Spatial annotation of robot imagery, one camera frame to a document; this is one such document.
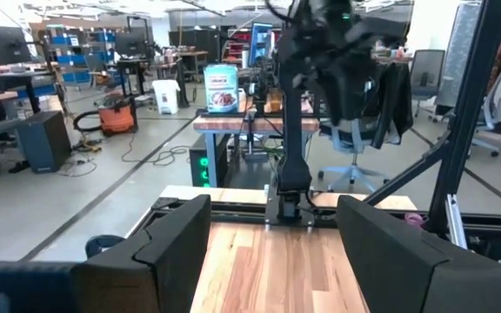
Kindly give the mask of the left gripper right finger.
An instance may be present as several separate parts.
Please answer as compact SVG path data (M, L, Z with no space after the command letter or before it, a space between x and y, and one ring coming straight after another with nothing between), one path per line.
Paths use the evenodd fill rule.
M501 313L501 263L351 196L337 226L371 313Z

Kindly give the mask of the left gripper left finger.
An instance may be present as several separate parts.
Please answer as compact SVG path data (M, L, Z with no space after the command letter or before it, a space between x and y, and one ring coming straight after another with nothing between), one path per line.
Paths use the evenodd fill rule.
M0 313L189 313L209 233L200 195L82 263L0 262Z

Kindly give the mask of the pink round swirl vase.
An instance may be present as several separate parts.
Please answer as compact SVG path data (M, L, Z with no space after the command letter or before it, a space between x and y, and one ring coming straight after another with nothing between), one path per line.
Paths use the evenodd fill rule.
M404 215L404 220L411 226L422 228L428 221L428 216L422 216L417 213L406 213Z

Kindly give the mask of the dark round stool seat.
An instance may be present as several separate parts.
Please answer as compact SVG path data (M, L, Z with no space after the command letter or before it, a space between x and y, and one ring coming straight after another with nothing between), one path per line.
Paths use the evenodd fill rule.
M107 250L121 243L124 240L125 240L124 237L116 235L94 236L91 239L89 239L84 246L85 255L87 258L91 258L103 252L104 250Z

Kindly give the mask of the black computer with green lights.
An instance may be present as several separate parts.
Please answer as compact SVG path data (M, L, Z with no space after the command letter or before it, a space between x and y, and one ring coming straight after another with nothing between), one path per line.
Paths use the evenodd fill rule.
M216 177L217 185L224 184L228 165L228 142L229 135L216 136ZM207 157L205 135L201 135L189 149L190 171L192 185L196 187L210 187L209 165Z

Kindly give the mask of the office chair with black jacket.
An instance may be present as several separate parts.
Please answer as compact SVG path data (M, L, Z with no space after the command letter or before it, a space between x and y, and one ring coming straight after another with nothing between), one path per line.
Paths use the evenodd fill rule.
M413 123L411 107L411 72L407 63L380 63L374 76L359 85L360 91L354 99L358 106L356 117L333 126L329 122L319 125L319 135L328 137L334 150L352 156L346 167L328 166L322 168L317 177L322 180L326 173L339 173L341 177L328 184L333 191L344 182L353 185L360 182L369 191L376 190L371 177L388 183L390 178L375 170L362 168L357 156L364 149L381 149L385 144L401 144L403 134Z

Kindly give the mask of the orange shop vacuum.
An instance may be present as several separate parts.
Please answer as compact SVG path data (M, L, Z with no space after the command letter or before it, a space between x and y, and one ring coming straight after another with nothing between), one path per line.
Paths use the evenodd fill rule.
M81 113L73 119L73 128L80 132L101 130L105 137L122 133L136 133L138 131L137 109L133 97L124 97L119 94L109 94L99 103L96 109ZM85 117L96 116L100 124L95 127L84 128L80 121Z

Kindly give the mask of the white trash bin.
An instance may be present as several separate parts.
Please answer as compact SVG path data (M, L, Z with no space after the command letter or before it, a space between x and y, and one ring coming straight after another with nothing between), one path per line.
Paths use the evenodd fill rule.
M177 93L180 87L176 80L155 80L152 88L156 98L157 110L161 115L175 115L178 112Z

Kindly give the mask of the grey computer tower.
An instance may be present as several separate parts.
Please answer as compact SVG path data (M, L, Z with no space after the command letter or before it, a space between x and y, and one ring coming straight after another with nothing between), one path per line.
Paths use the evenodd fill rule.
M40 111L17 128L26 161L36 174L57 172L70 158L72 148L60 110Z

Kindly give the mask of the blue food product box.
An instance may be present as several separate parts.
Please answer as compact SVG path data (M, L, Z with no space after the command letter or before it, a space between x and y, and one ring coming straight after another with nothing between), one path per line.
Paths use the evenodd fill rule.
M238 69L232 64L211 64L204 69L205 104L211 114L238 111Z

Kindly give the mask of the blue lit monitor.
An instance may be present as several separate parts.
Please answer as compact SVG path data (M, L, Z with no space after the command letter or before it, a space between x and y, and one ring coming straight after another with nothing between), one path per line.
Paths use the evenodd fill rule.
M271 46L275 37L271 23L253 23L251 27L250 54L248 65L252 67L259 58L271 56Z

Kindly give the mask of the black computer monitor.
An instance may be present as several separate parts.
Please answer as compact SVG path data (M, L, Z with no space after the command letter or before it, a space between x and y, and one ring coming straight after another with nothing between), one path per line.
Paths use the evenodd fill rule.
M9 65L30 61L31 54L23 30L18 27L0 26L0 64Z

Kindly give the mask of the white frame bracket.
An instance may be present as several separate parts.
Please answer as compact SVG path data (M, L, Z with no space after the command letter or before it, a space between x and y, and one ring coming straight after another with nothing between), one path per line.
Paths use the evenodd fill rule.
M467 250L468 246L464 234L464 224L458 207L457 196L455 194L446 195L445 212L451 242L458 247Z

